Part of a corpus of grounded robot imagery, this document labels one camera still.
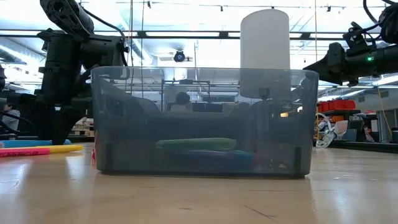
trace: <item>pink marker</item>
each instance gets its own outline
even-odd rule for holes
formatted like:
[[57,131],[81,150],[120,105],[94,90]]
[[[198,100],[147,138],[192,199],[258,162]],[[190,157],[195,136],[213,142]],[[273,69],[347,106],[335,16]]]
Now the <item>pink marker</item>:
[[0,149],[0,157],[38,156],[38,155],[48,155],[50,153],[51,151],[49,148],[39,148],[39,147]]

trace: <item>table surface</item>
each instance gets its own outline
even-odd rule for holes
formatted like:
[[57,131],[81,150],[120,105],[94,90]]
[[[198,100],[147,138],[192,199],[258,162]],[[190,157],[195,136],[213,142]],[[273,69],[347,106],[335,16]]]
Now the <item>table surface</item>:
[[397,223],[398,155],[314,149],[305,179],[112,176],[82,152],[0,158],[1,223]]

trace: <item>clear plastic bin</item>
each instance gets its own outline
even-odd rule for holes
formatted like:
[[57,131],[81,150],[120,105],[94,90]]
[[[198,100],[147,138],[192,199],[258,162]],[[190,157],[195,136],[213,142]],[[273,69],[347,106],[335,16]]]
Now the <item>clear plastic bin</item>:
[[91,81],[98,170],[285,177],[310,172],[315,72],[99,67]]

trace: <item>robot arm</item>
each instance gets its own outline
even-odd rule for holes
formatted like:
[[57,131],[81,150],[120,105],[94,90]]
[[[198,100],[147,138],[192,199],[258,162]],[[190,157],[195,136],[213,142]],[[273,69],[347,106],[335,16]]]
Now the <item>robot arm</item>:
[[[127,66],[125,36],[117,27],[83,9],[74,0],[40,0],[47,17],[64,32],[47,29],[37,34],[47,51],[45,66],[39,68],[43,82],[35,95],[14,94],[7,102],[29,110],[34,134],[53,144],[63,144],[75,123],[91,106],[90,70],[98,66]],[[113,27],[121,36],[94,34],[95,19]],[[86,72],[80,75],[81,66]],[[120,74],[109,74],[119,78]]]
[[[398,3],[386,1],[391,4],[383,10],[374,26],[363,29],[355,22],[352,28],[343,35],[348,44],[347,51],[339,43],[329,45],[327,55],[318,62],[305,67],[305,70],[313,70],[320,74],[320,80],[342,85],[348,81],[349,86],[358,84],[359,77],[374,76],[398,72],[398,46],[390,45],[378,49],[376,40],[382,38],[387,43],[398,44]],[[366,0],[364,8],[370,18],[373,16],[368,11]],[[371,40],[368,45],[364,38],[368,31],[381,27],[381,33]]]
[[77,41],[94,34],[94,24],[75,0],[40,0],[44,13],[59,28]]

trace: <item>ceiling light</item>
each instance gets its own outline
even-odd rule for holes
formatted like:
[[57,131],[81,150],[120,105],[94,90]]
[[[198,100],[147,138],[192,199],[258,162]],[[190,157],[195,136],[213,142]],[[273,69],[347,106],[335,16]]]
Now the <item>ceiling light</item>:
[[228,37],[240,37],[241,33],[239,32],[229,32]]
[[310,38],[336,38],[341,39],[343,38],[343,34],[311,34]]
[[28,31],[28,30],[1,30],[2,35],[37,35],[38,31]]
[[148,37],[218,37],[218,32],[146,32]]
[[377,86],[380,89],[385,89],[385,88],[398,88],[398,85],[383,85],[383,86]]
[[339,98],[340,97],[340,95],[335,95],[335,96],[323,96],[323,97],[319,97],[318,98],[318,101],[319,102],[321,102],[321,101],[329,101],[329,100],[333,100],[333,99],[336,99],[336,98]]
[[387,83],[392,83],[392,82],[396,82],[398,81],[398,75],[394,75],[394,76],[390,76],[390,77],[386,77],[386,78],[381,78],[380,80],[373,82],[373,85],[384,85]]
[[[95,31],[94,33],[97,35],[114,35],[114,36],[119,36],[120,33],[118,31]],[[129,31],[123,31],[123,34],[126,36],[126,38],[132,36],[135,37],[137,36],[137,32],[129,32]]]
[[292,33],[289,33],[289,37],[290,37],[290,38],[299,38],[299,37],[301,37],[301,35],[302,35],[302,34],[298,34],[298,33],[293,33],[293,34],[292,34]]
[[363,92],[363,91],[364,91],[364,90],[358,90],[358,91],[354,91],[354,92],[351,92],[351,93],[347,93],[347,94],[343,95],[343,97],[348,97],[348,96],[357,95],[358,93],[361,93],[361,92]]
[[374,88],[373,86],[352,86],[351,88]]

